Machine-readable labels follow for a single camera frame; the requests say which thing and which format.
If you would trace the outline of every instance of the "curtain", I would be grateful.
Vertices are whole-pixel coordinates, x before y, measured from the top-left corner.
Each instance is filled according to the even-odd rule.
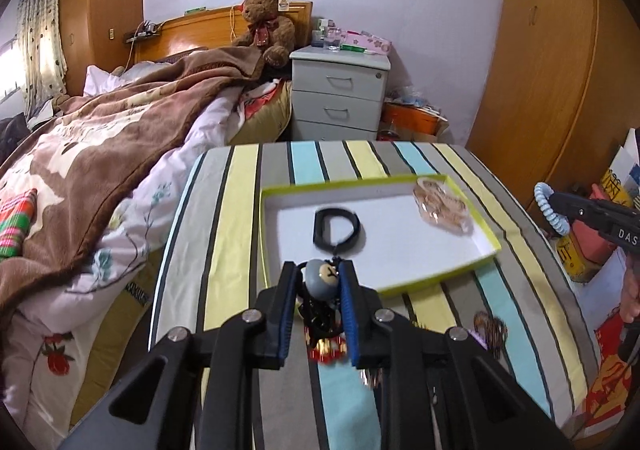
[[[47,100],[66,93],[63,81],[66,61],[60,42],[58,8],[58,0],[20,0],[18,5],[18,46],[24,61],[27,120]]]

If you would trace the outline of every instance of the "white quilt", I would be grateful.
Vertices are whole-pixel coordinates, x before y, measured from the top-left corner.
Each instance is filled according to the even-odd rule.
[[[244,113],[234,110],[240,92],[221,91],[184,145],[164,154],[118,205],[91,260],[71,284],[31,296],[14,314],[4,340],[4,403],[37,450],[56,448],[68,433],[102,318],[148,254],[164,246],[197,157],[227,144],[242,126]]]

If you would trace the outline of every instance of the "red bow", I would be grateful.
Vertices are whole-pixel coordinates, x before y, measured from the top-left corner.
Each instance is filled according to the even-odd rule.
[[[278,28],[278,19],[263,20],[257,24],[251,24],[249,31],[254,36],[254,45],[258,47],[269,46],[269,30]]]

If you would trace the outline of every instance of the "hand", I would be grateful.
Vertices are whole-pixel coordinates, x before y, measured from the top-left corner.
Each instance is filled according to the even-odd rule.
[[[620,316],[623,322],[628,324],[637,316],[640,316],[639,279],[640,275],[634,275],[633,258],[631,255],[627,255],[625,279],[622,283],[622,294],[620,295]]]

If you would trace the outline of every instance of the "window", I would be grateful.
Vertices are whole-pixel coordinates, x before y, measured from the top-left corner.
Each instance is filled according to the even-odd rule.
[[[0,102],[3,102],[24,85],[24,65],[14,38],[0,47]]]

